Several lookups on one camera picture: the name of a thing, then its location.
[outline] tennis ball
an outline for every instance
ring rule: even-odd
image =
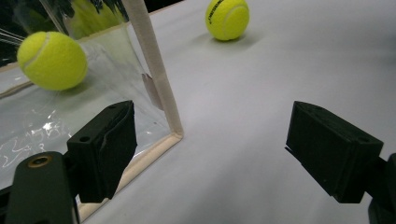
[[[87,73],[87,59],[77,42],[57,32],[38,32],[21,43],[17,54],[22,72],[37,86],[63,91],[77,86]]]
[[[245,32],[249,21],[245,0],[212,0],[206,10],[207,30],[218,40],[232,40]]]

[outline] white table surface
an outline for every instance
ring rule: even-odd
[[[208,0],[151,16],[185,138],[86,223],[368,223],[285,149],[294,101],[320,105],[396,152],[396,2],[247,0],[237,41],[205,28]]]

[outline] tennis ball logo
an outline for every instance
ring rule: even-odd
[[[63,91],[77,86],[88,69],[80,45],[67,35],[38,32],[21,43],[17,54],[22,72],[37,86]]]
[[[218,40],[238,38],[248,27],[248,21],[245,0],[213,0],[205,14],[206,28]]]

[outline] clear plastic sheet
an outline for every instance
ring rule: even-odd
[[[17,13],[18,7],[24,7],[30,15],[36,15],[32,11],[40,12],[40,18],[47,22],[45,27],[53,25],[75,38],[87,55],[89,69],[86,78],[75,88],[46,91],[30,84],[20,68],[2,68],[0,189],[11,185],[20,161],[42,151],[65,153],[70,136],[106,106],[117,102],[134,101],[136,154],[170,133],[164,113],[152,104],[145,88],[142,76],[146,73],[128,36],[131,30],[127,29],[128,18],[120,1],[41,0],[41,9],[29,8],[27,1],[13,3],[12,21],[19,21],[26,34],[41,29],[31,29],[29,24],[29,29],[23,27],[21,21],[28,19],[25,14]],[[1,33],[2,38],[4,34],[12,34],[5,30]]]

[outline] white surface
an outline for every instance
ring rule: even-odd
[[[208,1],[151,18],[185,139],[86,223],[368,223],[284,148],[293,101],[323,106],[396,152],[396,2],[247,0],[239,40],[206,31]]]

